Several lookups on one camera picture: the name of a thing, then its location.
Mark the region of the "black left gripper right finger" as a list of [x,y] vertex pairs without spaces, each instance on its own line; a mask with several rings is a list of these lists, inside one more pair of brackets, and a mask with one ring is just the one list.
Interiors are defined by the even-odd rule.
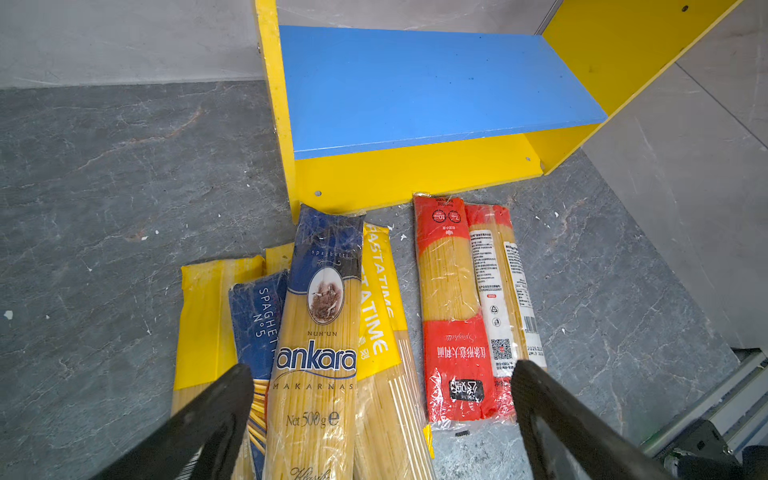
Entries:
[[574,479],[569,457],[591,479],[671,477],[534,362],[516,363],[511,393],[535,479]]

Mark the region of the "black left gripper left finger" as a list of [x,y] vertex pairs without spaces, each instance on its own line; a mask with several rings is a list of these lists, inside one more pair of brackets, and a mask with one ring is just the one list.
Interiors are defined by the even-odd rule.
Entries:
[[96,479],[253,479],[251,371],[237,364]]

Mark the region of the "red white-label spaghetti bag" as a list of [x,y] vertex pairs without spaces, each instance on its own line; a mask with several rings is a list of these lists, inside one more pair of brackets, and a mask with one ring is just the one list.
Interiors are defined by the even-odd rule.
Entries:
[[510,212],[500,205],[466,206],[471,254],[494,375],[491,418],[516,419],[511,379],[519,360],[547,367]]

